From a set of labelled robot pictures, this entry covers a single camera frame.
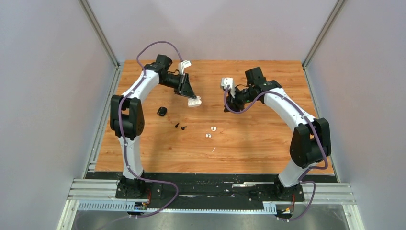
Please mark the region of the white earbud charging case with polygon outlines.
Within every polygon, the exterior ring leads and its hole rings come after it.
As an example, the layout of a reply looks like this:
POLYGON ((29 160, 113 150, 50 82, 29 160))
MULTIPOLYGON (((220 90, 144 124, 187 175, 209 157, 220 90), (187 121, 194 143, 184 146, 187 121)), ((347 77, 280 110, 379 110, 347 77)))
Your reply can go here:
POLYGON ((187 106, 190 107, 190 108, 192 108, 192 107, 198 107, 198 106, 200 106, 201 104, 202 104, 202 101, 201 101, 201 97, 200 97, 200 96, 196 96, 195 99, 189 98, 189 99, 188 99, 188 102, 187 102, 187 106))

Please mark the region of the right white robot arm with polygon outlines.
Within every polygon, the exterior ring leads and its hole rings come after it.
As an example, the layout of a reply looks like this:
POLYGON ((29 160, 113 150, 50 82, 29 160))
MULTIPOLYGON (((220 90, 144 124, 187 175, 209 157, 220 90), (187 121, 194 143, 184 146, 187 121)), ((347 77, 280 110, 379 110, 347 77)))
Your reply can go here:
POLYGON ((268 106, 292 131, 289 147, 290 161, 278 174, 273 193, 279 200, 292 195, 294 187, 302 182, 312 169, 328 168, 331 155, 329 122, 316 118, 302 109, 276 80, 267 80, 260 67, 245 71, 247 86, 239 89, 233 78, 222 78, 225 112, 242 114, 255 102, 268 106))

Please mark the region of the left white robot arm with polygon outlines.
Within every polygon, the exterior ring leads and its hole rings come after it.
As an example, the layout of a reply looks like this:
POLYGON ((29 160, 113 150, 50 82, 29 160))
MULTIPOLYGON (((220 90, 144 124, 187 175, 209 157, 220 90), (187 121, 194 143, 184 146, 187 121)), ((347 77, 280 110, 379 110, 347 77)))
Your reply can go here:
POLYGON ((191 62, 181 61, 176 72, 169 70, 172 63, 168 56, 158 55, 154 62, 142 66, 140 77, 127 91, 111 98, 110 127, 118 137, 124 162, 120 190, 128 190, 135 198, 143 197, 147 191, 140 159, 140 136, 145 126, 142 103, 158 85, 172 88, 177 95, 197 99, 184 71, 191 62))

